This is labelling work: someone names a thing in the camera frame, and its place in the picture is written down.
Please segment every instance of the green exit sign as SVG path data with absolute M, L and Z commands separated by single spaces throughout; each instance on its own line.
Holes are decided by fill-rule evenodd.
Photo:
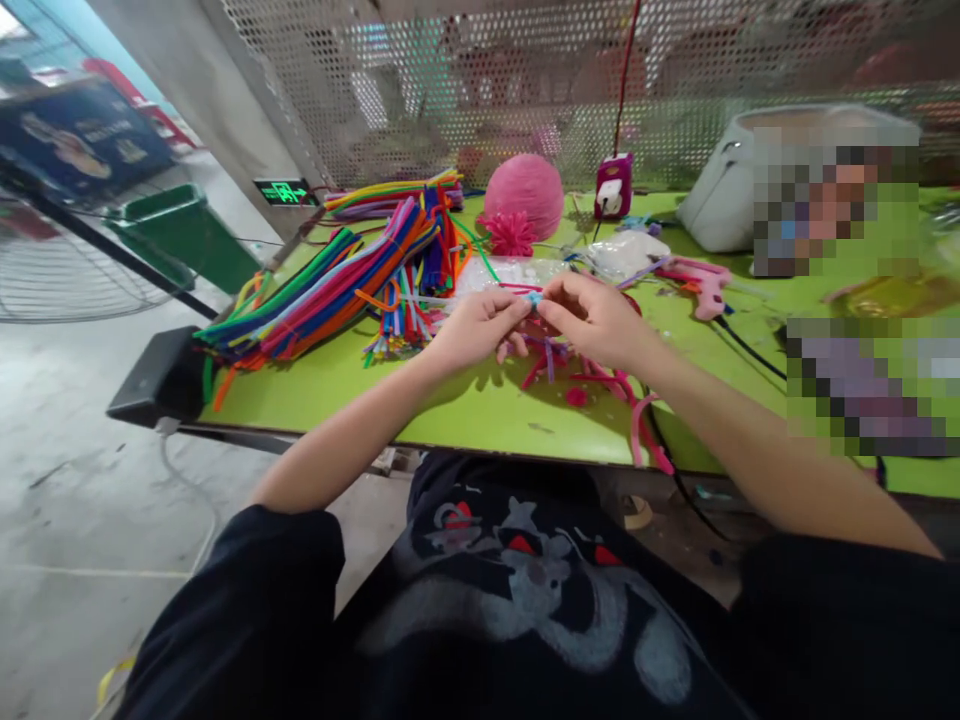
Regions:
M 274 207 L 317 207 L 320 201 L 310 192 L 310 185 L 299 180 L 254 180 L 263 199 Z

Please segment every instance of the hand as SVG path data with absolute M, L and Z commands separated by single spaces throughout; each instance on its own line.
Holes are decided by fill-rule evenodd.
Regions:
M 527 344 L 517 326 L 531 310 L 529 300 L 506 290 L 468 295 L 457 303 L 420 355 L 436 363 L 440 372 L 451 374 L 482 362 L 494 350 L 497 362 L 503 363 L 507 342 L 513 343 L 518 355 L 526 357 Z
M 543 289 L 537 312 L 578 353 L 644 381 L 646 367 L 670 353 L 619 290 L 588 275 L 563 273 L 553 278 Z

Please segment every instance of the green trash bin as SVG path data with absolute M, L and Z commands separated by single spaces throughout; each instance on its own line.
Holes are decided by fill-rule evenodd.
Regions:
M 184 289 L 192 289 L 196 273 L 235 295 L 260 269 L 193 183 L 134 200 L 112 215 L 104 224 L 120 242 Z

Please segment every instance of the clear plastic bag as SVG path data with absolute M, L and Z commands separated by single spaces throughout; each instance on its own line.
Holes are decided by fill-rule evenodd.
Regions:
M 502 283 L 513 285 L 532 285 L 543 287 L 560 273 L 569 270 L 570 265 L 563 260 L 550 258 L 525 257 L 488 257 L 490 266 Z M 497 287 L 487 269 L 483 258 L 474 255 L 467 262 L 467 266 L 457 278 L 457 292 L 454 297 L 462 297 L 471 292 L 480 292 L 487 288 Z
M 670 254 L 661 240 L 639 230 L 622 230 L 602 242 L 588 245 L 582 253 L 598 275 L 617 284 L 633 277 L 651 262 Z

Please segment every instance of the person's right hand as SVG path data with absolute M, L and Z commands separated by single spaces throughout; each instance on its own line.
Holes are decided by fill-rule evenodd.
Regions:
M 568 272 L 553 278 L 537 312 L 574 350 L 607 367 L 640 375 L 645 358 L 656 363 L 660 360 L 652 356 L 669 353 L 619 290 L 588 275 Z

